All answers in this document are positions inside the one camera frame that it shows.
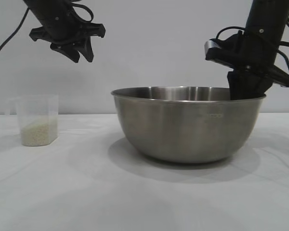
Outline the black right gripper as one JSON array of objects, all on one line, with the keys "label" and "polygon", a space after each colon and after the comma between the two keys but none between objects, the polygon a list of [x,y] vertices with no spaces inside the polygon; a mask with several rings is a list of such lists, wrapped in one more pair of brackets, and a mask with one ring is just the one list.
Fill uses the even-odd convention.
[{"label": "black right gripper", "polygon": [[251,13],[239,55],[244,61],[227,74],[231,100],[264,96],[276,83],[289,87],[289,60],[279,50],[288,13]]}]

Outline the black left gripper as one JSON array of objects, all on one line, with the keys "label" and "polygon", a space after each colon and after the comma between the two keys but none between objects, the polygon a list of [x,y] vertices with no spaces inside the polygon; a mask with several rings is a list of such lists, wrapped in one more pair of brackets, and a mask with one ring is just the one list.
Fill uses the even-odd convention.
[{"label": "black left gripper", "polygon": [[78,63],[80,54],[93,62],[94,54],[91,36],[103,38],[103,24],[93,23],[92,10],[77,1],[30,1],[28,8],[42,25],[31,30],[29,36],[33,41],[38,39],[51,42],[52,51],[58,52],[74,63]]}]

